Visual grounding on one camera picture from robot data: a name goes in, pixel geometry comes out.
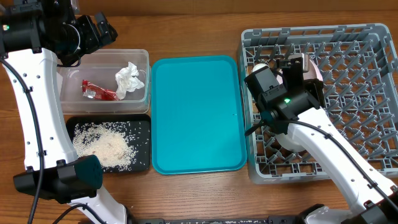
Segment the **white bowl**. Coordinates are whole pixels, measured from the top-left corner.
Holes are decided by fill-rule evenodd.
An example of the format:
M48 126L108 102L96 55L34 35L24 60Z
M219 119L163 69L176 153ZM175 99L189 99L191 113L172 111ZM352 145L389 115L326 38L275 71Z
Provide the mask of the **white bowl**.
M309 69L310 70L308 72L305 72L303 74L304 80L318 79L321 82L323 81L323 77L322 77L317 65L315 64L315 62L313 60L310 60Z

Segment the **white paper cup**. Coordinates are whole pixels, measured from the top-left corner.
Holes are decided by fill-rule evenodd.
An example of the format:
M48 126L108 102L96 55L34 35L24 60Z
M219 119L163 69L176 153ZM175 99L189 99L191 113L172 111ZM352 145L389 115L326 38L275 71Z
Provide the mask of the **white paper cup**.
M268 64L266 64L266 63L258 63L257 65L255 65L252 68L252 73L257 72L257 71L262 71L262 70L265 70L267 68L269 68Z

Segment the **white napkin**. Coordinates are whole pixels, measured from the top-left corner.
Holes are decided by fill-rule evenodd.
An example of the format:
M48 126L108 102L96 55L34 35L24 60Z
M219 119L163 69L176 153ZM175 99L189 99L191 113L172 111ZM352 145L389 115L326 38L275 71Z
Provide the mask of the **white napkin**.
M115 74L115 80L117 83L116 96L123 100L126 97L127 92L134 92L135 90L145 87L145 84L138 79L139 71L137 66L131 62L128 62L128 66L120 69Z

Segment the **red snack wrapper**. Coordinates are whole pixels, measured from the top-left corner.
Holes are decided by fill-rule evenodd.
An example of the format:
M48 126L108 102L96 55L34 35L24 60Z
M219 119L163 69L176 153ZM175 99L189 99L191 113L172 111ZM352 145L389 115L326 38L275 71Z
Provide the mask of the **red snack wrapper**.
M88 80L82 81L83 96L96 100L103 101L118 101L119 98L114 91L101 88Z

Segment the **large white plate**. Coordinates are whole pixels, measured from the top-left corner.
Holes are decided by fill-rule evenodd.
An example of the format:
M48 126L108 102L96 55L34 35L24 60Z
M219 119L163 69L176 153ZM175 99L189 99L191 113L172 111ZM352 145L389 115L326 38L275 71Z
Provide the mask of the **large white plate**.
M287 134L277 134L277 142L286 150L292 152L302 152L307 149L308 132L302 128L291 129Z

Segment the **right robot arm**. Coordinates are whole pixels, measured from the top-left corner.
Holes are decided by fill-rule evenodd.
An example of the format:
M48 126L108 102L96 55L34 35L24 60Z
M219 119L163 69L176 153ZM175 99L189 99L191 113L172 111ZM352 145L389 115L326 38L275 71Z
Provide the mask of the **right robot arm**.
M304 56L265 65L244 78L260 113L279 144L307 151L344 196L347 210L316 204L295 217L296 223L397 223L397 185L383 176L335 128L324 109L323 80Z

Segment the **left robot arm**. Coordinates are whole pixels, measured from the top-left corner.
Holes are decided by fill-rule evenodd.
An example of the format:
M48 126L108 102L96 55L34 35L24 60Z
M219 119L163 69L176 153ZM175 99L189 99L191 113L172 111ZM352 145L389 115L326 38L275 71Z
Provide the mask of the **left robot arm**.
M75 15L72 1L15 1L1 16L1 63L17 101L25 144L18 192L79 209L93 223L134 223L103 185L94 155L79 157L60 103L57 70L116 40L102 12Z

